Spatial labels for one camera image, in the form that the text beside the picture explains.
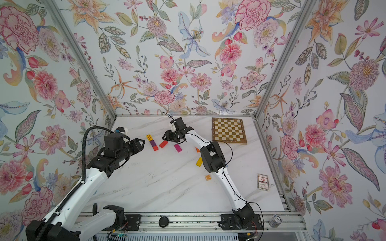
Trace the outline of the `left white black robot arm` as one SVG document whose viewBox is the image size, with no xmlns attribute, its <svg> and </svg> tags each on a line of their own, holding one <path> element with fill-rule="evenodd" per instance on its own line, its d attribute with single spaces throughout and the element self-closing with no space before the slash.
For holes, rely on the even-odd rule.
<svg viewBox="0 0 386 241">
<path fill-rule="evenodd" d="M 130 158 L 141 151 L 145 140 L 130 139 L 123 127 L 107 131 L 105 146 L 97 155 L 86 160 L 86 143 L 90 127 L 85 131 L 81 148 L 81 179 L 65 198 L 49 214 L 40 220 L 33 220 L 26 228 L 29 241 L 86 241 L 106 228 L 121 228 L 128 221 L 124 209 L 116 205 L 105 206 L 100 213 L 77 224 L 76 220 L 86 204 L 111 175 L 120 169 Z"/>
</svg>

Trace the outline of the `red rectangular block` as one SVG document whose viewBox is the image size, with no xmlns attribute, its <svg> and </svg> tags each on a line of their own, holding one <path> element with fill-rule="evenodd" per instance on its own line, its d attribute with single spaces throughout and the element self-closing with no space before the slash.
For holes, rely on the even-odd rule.
<svg viewBox="0 0 386 241">
<path fill-rule="evenodd" d="M 168 144 L 168 141 L 164 140 L 164 141 L 159 145 L 159 147 L 163 149 L 167 144 Z"/>
</svg>

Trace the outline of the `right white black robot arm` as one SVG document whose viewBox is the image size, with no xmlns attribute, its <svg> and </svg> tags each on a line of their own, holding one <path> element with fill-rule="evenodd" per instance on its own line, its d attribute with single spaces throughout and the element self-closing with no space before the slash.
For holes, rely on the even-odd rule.
<svg viewBox="0 0 386 241">
<path fill-rule="evenodd" d="M 253 203 L 245 200 L 237 189 L 228 171 L 230 161 L 226 161 L 219 142 L 203 138 L 194 128 L 187 126 L 181 117 L 174 118 L 170 115 L 168 117 L 171 119 L 170 129 L 165 132 L 162 139 L 176 144 L 187 141 L 195 143 L 199 148 L 205 170 L 217 178 L 230 201 L 234 226 L 240 230 L 252 226 L 256 230 L 263 231 L 263 213 L 256 214 L 251 206 Z"/>
</svg>

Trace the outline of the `magenta rectangular block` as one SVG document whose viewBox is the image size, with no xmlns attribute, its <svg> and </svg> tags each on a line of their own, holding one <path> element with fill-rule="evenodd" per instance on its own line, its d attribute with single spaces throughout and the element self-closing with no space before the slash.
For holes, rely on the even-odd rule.
<svg viewBox="0 0 386 241">
<path fill-rule="evenodd" d="M 176 151 L 177 151 L 178 153 L 180 153 L 180 152 L 182 151 L 182 148 L 180 147 L 179 144 L 175 144 L 174 147 L 175 147 L 175 149 L 176 149 Z"/>
</svg>

